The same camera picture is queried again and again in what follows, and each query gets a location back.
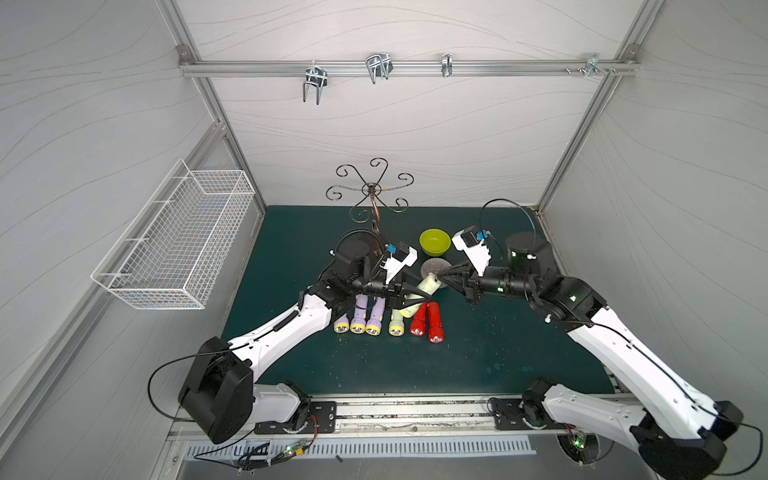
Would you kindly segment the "pale green flashlight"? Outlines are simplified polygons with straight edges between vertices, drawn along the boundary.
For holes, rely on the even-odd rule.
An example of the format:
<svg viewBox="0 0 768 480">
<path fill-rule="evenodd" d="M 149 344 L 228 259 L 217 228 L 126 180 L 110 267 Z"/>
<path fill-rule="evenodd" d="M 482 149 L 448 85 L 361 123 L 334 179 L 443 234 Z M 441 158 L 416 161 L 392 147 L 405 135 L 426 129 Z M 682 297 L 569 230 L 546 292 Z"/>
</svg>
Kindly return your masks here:
<svg viewBox="0 0 768 480">
<path fill-rule="evenodd" d="M 413 317 L 419 308 L 428 303 L 436 291 L 441 287 L 441 281 L 434 273 L 428 273 L 427 276 L 415 287 L 415 291 L 407 293 L 404 297 L 403 307 L 399 313 L 403 318 Z"/>
<path fill-rule="evenodd" d="M 404 318 L 401 312 L 397 309 L 393 309 L 391 312 L 388 333 L 394 337 L 403 336 L 405 333 Z"/>
</svg>

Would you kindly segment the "red flashlight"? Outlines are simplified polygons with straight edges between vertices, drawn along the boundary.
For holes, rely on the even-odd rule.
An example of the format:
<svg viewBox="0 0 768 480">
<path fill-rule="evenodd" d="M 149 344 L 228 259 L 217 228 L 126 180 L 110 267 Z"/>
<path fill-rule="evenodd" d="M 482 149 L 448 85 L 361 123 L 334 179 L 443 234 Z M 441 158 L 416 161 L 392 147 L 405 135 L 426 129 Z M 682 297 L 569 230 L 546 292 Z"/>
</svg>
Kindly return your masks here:
<svg viewBox="0 0 768 480">
<path fill-rule="evenodd" d="M 444 329 L 440 313 L 440 307 L 437 302 L 427 304 L 428 320 L 428 339 L 432 344 L 439 344 L 444 341 Z"/>
<path fill-rule="evenodd" d="M 410 324 L 410 333 L 413 336 L 421 337 L 426 333 L 426 320 L 427 320 L 427 305 L 422 303 L 418 306 L 416 313 L 413 315 Z"/>
</svg>

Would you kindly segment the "purple flashlight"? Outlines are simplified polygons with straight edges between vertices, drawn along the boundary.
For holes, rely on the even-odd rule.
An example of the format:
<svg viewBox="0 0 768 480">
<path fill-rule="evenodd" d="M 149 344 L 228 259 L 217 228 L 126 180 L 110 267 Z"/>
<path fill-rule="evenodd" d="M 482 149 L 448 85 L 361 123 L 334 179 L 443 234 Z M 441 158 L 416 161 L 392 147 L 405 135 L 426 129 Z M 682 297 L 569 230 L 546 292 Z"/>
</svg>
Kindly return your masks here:
<svg viewBox="0 0 768 480">
<path fill-rule="evenodd" d="M 347 313 L 344 313 L 334 321 L 333 329 L 336 334 L 343 334 L 349 331 L 350 321 Z"/>
<path fill-rule="evenodd" d="M 365 332 L 371 336 L 378 336 L 382 329 L 382 317 L 385 311 L 386 301 L 384 298 L 377 297 L 371 308 L 369 318 L 366 322 Z"/>
<path fill-rule="evenodd" d="M 353 319 L 350 322 L 350 331 L 355 334 L 366 332 L 367 326 L 368 296 L 360 294 L 356 296 Z"/>
</svg>

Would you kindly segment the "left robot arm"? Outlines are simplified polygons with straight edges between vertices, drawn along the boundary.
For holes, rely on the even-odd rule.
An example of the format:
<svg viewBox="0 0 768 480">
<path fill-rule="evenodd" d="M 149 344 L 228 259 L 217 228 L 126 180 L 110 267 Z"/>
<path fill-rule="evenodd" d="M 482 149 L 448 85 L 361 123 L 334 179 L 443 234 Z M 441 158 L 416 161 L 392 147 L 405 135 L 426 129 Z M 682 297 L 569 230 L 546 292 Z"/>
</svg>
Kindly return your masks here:
<svg viewBox="0 0 768 480">
<path fill-rule="evenodd" d="M 336 246 L 332 262 L 300 292 L 296 304 L 249 333 L 229 341 L 213 337 L 200 347 L 179 405 L 214 444 L 249 422 L 302 430 L 310 414 L 309 395 L 291 382 L 266 385 L 260 377 L 303 340 L 340 319 L 360 296 L 381 299 L 391 309 L 430 300 L 401 274 L 417 258 L 417 250 L 404 243 L 372 247 L 353 240 Z"/>
</svg>

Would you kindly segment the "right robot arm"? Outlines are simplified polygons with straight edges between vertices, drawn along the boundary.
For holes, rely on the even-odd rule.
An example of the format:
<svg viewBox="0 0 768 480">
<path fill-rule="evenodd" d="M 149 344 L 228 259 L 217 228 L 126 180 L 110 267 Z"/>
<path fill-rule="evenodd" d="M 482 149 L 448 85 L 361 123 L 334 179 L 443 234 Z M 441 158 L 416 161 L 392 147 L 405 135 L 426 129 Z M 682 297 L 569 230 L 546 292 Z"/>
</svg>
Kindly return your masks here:
<svg viewBox="0 0 768 480">
<path fill-rule="evenodd" d="M 467 260 L 439 279 L 476 304 L 483 295 L 525 300 L 546 324 L 565 333 L 627 386 L 637 404 L 537 381 L 519 409 L 535 429 L 551 423 L 580 427 L 638 453 L 664 479 L 705 479 L 720 467 L 726 440 L 743 420 L 729 401 L 715 401 L 669 368 L 585 281 L 560 274 L 551 244 L 533 232 L 506 240 L 506 263 L 494 266 L 488 234 L 476 226 L 453 235 Z"/>
</svg>

